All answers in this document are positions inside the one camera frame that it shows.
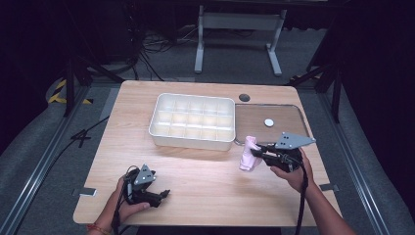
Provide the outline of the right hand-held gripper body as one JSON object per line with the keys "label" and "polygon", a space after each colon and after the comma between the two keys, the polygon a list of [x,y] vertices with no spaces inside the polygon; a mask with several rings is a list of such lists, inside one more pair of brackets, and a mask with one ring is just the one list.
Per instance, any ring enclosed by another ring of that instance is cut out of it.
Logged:
{"label": "right hand-held gripper body", "polygon": [[266,154],[272,156],[272,158],[264,161],[268,166],[277,166],[285,172],[293,172],[302,165],[300,147],[315,142],[316,139],[313,137],[283,132],[280,138],[272,144],[277,149],[277,152],[266,152]]}

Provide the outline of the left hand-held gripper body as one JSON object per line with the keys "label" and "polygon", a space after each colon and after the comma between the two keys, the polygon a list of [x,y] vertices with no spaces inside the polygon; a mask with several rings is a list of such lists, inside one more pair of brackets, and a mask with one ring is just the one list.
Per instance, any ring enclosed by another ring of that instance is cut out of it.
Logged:
{"label": "left hand-held gripper body", "polygon": [[154,194],[147,188],[156,180],[155,172],[150,170],[146,164],[141,168],[129,171],[124,177],[123,197],[129,205],[147,203],[146,196]]}

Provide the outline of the pink sock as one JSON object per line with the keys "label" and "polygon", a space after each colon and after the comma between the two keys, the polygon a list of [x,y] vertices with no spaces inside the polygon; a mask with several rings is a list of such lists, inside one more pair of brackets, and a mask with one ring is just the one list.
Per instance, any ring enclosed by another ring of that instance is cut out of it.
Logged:
{"label": "pink sock", "polygon": [[256,145],[255,137],[247,136],[245,139],[244,151],[240,160],[240,170],[253,171],[262,162],[262,158],[255,157],[252,150],[260,152],[261,148]]}

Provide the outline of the person's left hand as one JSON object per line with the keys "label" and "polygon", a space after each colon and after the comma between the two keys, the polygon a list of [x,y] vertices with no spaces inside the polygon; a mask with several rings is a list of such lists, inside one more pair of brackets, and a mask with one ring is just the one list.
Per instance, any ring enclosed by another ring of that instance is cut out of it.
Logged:
{"label": "person's left hand", "polygon": [[[107,200],[107,203],[100,215],[100,218],[96,221],[103,228],[112,230],[112,221],[114,213],[116,211],[118,198],[122,193],[123,177],[118,180],[115,190]],[[150,207],[149,203],[140,203],[137,205],[129,205],[128,203],[122,203],[117,210],[119,212],[119,221],[125,222],[130,216],[137,212],[142,212]]]}

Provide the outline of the person's right hand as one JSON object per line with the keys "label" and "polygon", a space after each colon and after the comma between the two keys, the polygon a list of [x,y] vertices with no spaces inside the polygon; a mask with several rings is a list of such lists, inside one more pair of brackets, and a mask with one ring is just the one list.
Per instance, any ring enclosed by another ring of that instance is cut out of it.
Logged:
{"label": "person's right hand", "polygon": [[306,156],[303,149],[300,149],[303,166],[305,171],[301,169],[297,169],[293,172],[285,172],[284,170],[278,168],[277,166],[272,166],[270,170],[277,175],[278,177],[285,179],[289,185],[294,188],[299,193],[301,192],[301,187],[303,183],[303,176],[306,174],[308,179],[308,184],[313,183],[313,172],[311,168],[311,164],[309,162],[308,157]]}

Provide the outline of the clear plastic box lid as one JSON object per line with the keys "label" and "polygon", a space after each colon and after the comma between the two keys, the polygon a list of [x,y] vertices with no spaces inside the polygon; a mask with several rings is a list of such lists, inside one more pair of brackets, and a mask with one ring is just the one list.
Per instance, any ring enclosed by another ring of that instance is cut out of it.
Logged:
{"label": "clear plastic box lid", "polygon": [[[272,127],[264,120],[274,120]],[[244,145],[247,136],[256,138],[261,145],[275,143],[283,132],[310,137],[304,117],[295,105],[237,104],[235,106],[235,143]]]}

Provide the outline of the white compartment storage box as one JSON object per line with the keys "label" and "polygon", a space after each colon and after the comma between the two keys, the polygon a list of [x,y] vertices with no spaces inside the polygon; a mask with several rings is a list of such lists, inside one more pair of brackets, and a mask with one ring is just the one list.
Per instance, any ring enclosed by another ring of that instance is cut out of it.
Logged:
{"label": "white compartment storage box", "polygon": [[158,146],[229,151],[236,137],[230,98],[162,93],[149,133]]}

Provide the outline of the black tripod stand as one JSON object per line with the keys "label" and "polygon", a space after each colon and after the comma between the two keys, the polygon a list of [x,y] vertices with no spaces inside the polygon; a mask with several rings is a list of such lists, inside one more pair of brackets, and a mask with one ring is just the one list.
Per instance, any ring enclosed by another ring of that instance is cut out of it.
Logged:
{"label": "black tripod stand", "polygon": [[304,75],[295,75],[288,83],[287,86],[296,87],[317,75],[320,76],[314,90],[317,93],[326,93],[330,87],[333,87],[332,102],[331,102],[331,115],[335,123],[339,123],[339,108],[342,90],[342,72],[341,65],[339,63],[333,63],[318,67],[307,72]]}
{"label": "black tripod stand", "polygon": [[116,83],[123,83],[124,79],[111,71],[105,69],[101,65],[93,63],[79,55],[71,56],[67,63],[66,82],[67,82],[67,103],[65,117],[68,117],[74,110],[75,106],[75,81],[78,80],[81,86],[90,86],[93,78],[88,68],[92,68],[103,76],[109,78]]}

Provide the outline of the metal floor rail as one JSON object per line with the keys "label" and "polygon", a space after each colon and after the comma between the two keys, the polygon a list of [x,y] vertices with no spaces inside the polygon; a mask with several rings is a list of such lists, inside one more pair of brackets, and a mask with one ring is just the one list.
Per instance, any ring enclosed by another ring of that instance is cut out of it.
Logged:
{"label": "metal floor rail", "polygon": [[335,132],[336,138],[340,143],[342,152],[345,157],[346,168],[350,174],[356,192],[360,198],[363,208],[370,220],[372,228],[376,235],[391,235],[383,216],[381,215],[378,205],[375,202],[371,189],[369,188],[365,176],[363,175],[354,154],[346,140],[345,133],[339,123],[335,121],[331,113],[331,103],[324,94],[317,95],[324,113],[329,120],[330,126]]}
{"label": "metal floor rail", "polygon": [[14,206],[0,227],[0,235],[16,235],[19,231],[19,228],[27,211],[30,208],[31,203],[33,202],[39,188],[45,180],[47,173],[52,168],[54,156],[57,153],[58,147],[64,138],[64,134],[69,128],[70,122],[72,121],[88,92],[88,86],[82,86],[79,88],[77,94],[74,97],[71,111],[59,122],[59,125],[51,140],[49,141],[38,164],[34,168],[28,180],[25,182],[23,190],[19,194],[19,197],[15,201]]}

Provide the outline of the white metal table frame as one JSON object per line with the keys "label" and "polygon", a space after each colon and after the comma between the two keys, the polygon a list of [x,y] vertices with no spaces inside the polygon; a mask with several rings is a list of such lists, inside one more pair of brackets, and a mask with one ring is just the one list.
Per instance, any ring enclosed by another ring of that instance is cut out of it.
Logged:
{"label": "white metal table frame", "polygon": [[244,29],[272,31],[273,39],[265,45],[268,58],[276,76],[282,75],[282,70],[277,58],[276,47],[287,15],[282,10],[277,15],[242,14],[242,13],[215,13],[207,12],[203,5],[199,6],[198,15],[198,46],[194,72],[203,71],[204,62],[204,30],[205,29]]}

